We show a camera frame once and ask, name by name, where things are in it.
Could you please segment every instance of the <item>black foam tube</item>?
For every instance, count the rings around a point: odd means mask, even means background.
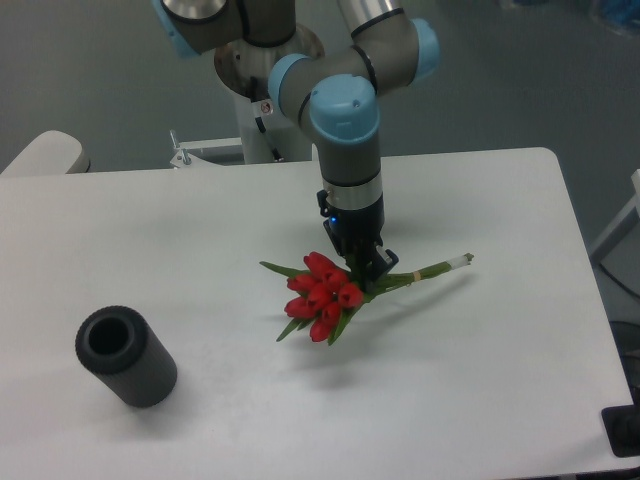
[[[80,363],[127,405],[151,407],[173,390],[178,370],[145,319],[128,307],[107,307],[76,335]]]

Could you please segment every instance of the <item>cable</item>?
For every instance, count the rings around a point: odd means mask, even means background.
[[[618,285],[622,290],[624,290],[625,292],[627,292],[627,294],[629,294],[631,296],[631,298],[633,298],[636,301],[640,302],[640,294],[637,292],[634,292],[633,290],[631,290],[629,287],[627,287],[624,283],[622,283],[620,280],[618,280],[613,273],[611,273],[609,270],[607,270],[607,267],[605,267],[602,263],[598,264],[598,267],[600,268],[600,270],[602,271],[602,273],[604,273],[607,277],[609,277],[609,279],[615,283],[616,285]]]

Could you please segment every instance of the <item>green leaf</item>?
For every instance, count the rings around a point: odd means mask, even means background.
[[[360,310],[360,307],[354,308],[351,311],[347,311],[347,310],[342,311],[342,315],[340,316],[340,321],[338,322],[338,325],[336,325],[336,327],[331,331],[331,334],[329,335],[329,339],[328,339],[329,345],[333,345],[336,342],[336,340],[340,338],[340,335],[342,335],[342,332],[344,332],[344,329],[347,328],[347,325],[349,325],[349,322],[354,317],[354,315],[358,313],[358,310]]]
[[[272,272],[279,273],[280,275],[284,275],[287,278],[294,278],[298,275],[302,275],[304,273],[309,273],[309,270],[297,270],[295,268],[282,267],[280,265],[275,265],[269,262],[260,262],[265,268],[268,268]]]
[[[303,321],[301,321],[300,325],[298,325],[298,330],[304,330],[309,325],[311,325],[314,321],[315,320],[303,320]]]
[[[284,340],[285,338],[287,338],[287,336],[293,332],[296,328],[298,328],[298,326],[300,325],[300,322],[302,322],[303,320],[299,319],[299,318],[294,318],[293,320],[291,320],[289,322],[289,325],[287,325],[285,327],[285,329],[282,331],[282,333],[280,334],[280,336],[278,337],[278,339],[276,340],[276,342],[281,342],[282,340]]]

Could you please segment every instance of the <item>flower bouquet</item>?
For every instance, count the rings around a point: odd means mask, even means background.
[[[298,294],[284,308],[292,320],[277,341],[284,340],[293,331],[311,326],[311,340],[327,341],[329,345],[333,345],[365,304],[393,290],[469,265],[472,259],[473,255],[467,253],[412,273],[388,274],[379,279],[368,292],[363,291],[360,277],[352,273],[355,271],[354,268],[342,269],[317,252],[311,252],[304,257],[306,270],[282,267],[269,262],[260,264],[287,277],[287,287]]]

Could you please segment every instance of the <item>red tulip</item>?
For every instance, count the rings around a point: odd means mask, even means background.
[[[335,263],[318,252],[311,252],[304,257],[304,264],[311,271],[311,275],[319,280],[322,279],[322,275],[324,275],[327,270],[336,268]]]
[[[338,293],[338,303],[342,308],[354,308],[362,305],[364,294],[354,283],[347,283]]]
[[[322,322],[331,327],[335,327],[340,322],[342,309],[338,302],[331,302],[322,310]]]
[[[311,289],[307,296],[307,305],[314,312],[322,310],[333,301],[333,294],[322,283]]]
[[[333,330],[333,327],[331,325],[327,325],[326,323],[318,319],[313,325],[311,325],[311,332],[309,332],[309,336],[314,342],[324,342],[327,338],[329,338],[331,330]]]
[[[316,286],[318,280],[316,280],[311,275],[298,275],[294,278],[287,279],[287,288],[293,290],[294,292],[309,292],[313,287]]]
[[[347,274],[344,273],[343,270],[334,268],[333,270],[324,272],[322,281],[332,293],[338,293],[345,283],[349,283],[349,277],[347,277]]]
[[[316,311],[307,305],[306,299],[302,297],[294,298],[284,307],[284,311],[291,318],[302,318],[310,320],[315,318]]]

